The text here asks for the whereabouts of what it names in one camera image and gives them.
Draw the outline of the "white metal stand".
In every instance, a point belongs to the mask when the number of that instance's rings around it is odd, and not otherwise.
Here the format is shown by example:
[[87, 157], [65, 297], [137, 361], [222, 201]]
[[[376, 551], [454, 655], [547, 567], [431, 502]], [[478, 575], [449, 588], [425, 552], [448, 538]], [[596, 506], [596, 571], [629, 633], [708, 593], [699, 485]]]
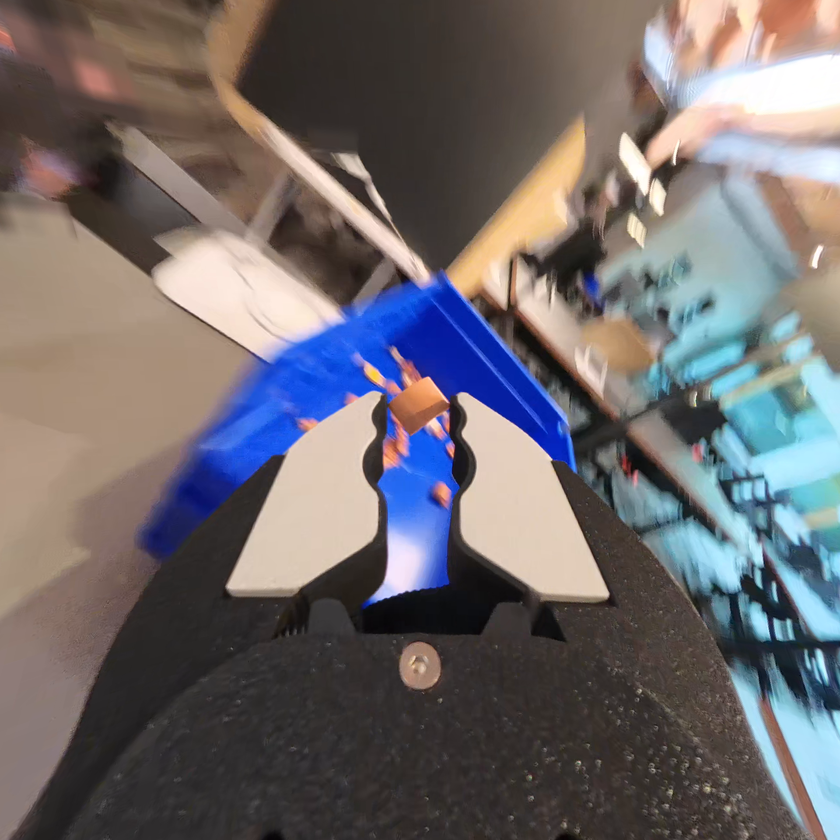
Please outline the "white metal stand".
[[419, 287], [432, 282], [424, 262], [403, 242], [373, 182], [353, 155], [328, 154], [317, 161], [272, 123], [255, 138], [230, 118], [192, 126], [168, 124], [144, 131], [110, 122], [108, 131], [123, 156], [165, 196], [189, 213], [192, 226], [161, 236], [170, 254], [167, 270], [197, 264], [198, 256], [219, 261], [257, 257], [309, 282], [287, 259], [269, 256], [272, 231], [289, 207], [304, 199], [303, 220], [330, 224], [381, 256]]

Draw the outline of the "scattered small orange bricks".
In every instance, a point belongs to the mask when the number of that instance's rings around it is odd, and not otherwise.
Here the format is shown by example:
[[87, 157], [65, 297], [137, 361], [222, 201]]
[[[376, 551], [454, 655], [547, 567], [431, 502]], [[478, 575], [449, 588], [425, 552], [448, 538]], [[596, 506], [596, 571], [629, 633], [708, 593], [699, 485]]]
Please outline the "scattered small orange bricks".
[[[383, 392], [390, 402], [394, 396], [400, 394], [409, 385], [423, 377], [414, 361], [407, 359], [397, 346], [388, 344], [386, 350], [395, 365], [396, 373], [394, 377], [385, 375], [380, 368], [376, 367], [359, 353], [353, 356], [353, 362], [360, 369], [365, 380]], [[449, 409], [445, 414], [433, 420], [416, 434], [425, 432], [428, 436], [435, 438], [444, 447], [447, 457], [453, 460], [455, 457], [455, 444], [450, 436]], [[406, 434], [404, 428], [395, 421], [389, 410], [388, 417], [389, 430], [385, 435], [383, 444], [383, 468], [385, 470], [396, 468], [408, 469], [412, 436]]]

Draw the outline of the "white curved board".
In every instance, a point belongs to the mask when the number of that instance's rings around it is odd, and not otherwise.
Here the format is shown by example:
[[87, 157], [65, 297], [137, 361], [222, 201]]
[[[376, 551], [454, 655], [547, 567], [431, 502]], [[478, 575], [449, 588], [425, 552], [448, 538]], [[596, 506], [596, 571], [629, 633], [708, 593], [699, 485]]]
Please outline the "white curved board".
[[263, 361], [343, 321], [297, 267], [227, 232], [182, 240], [151, 275], [175, 305]]

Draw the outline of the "orange square brick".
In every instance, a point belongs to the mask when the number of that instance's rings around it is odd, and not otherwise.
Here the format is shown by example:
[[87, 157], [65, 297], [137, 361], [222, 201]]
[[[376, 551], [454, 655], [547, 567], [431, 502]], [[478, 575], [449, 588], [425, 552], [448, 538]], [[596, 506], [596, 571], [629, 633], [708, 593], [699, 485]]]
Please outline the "orange square brick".
[[415, 435], [449, 409], [449, 401], [430, 377], [409, 385], [391, 399], [389, 411], [408, 436]]

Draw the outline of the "wooden shelf unit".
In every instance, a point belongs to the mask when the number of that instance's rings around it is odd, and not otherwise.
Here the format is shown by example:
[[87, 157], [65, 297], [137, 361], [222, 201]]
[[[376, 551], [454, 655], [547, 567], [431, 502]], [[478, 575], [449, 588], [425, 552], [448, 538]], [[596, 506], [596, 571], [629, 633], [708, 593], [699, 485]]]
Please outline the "wooden shelf unit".
[[531, 259], [502, 271], [503, 332], [573, 417], [584, 478], [675, 577], [725, 658], [777, 669], [797, 696], [838, 709], [838, 555], [761, 473], [723, 454], [710, 381], [651, 398], [655, 347], [625, 318], [580, 325]]

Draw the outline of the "black board with wooden edge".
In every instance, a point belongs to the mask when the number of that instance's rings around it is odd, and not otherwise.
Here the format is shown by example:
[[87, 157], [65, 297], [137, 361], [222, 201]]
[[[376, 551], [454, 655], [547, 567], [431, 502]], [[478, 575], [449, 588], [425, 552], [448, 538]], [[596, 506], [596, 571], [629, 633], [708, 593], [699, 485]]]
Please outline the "black board with wooden edge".
[[664, 2], [222, 2], [220, 101], [312, 186], [316, 148], [359, 155], [412, 255], [477, 296], [564, 231], [618, 169], [629, 78]]

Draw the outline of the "grey desk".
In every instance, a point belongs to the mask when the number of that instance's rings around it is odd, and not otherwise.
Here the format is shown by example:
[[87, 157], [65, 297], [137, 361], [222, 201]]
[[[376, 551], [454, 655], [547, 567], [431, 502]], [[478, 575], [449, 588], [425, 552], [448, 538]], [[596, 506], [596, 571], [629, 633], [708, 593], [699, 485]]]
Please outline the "grey desk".
[[135, 538], [253, 356], [30, 196], [2, 200], [1, 836], [156, 567]]

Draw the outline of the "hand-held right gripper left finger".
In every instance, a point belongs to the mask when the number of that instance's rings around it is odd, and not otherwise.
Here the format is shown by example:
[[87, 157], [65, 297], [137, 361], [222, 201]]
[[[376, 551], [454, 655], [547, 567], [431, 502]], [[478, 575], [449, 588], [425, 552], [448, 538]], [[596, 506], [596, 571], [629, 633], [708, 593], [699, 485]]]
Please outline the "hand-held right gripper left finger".
[[288, 449], [227, 579], [229, 595], [364, 602], [375, 593], [387, 562], [386, 431], [386, 397], [368, 392]]

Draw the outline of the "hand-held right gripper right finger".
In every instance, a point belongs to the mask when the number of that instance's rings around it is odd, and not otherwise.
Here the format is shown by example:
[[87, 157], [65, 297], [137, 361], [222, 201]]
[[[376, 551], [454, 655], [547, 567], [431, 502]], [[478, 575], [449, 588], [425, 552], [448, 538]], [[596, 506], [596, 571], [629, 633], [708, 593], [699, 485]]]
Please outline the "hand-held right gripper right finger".
[[450, 517], [452, 585], [486, 582], [530, 603], [605, 603], [610, 592], [551, 456], [467, 393], [453, 398], [458, 483]]

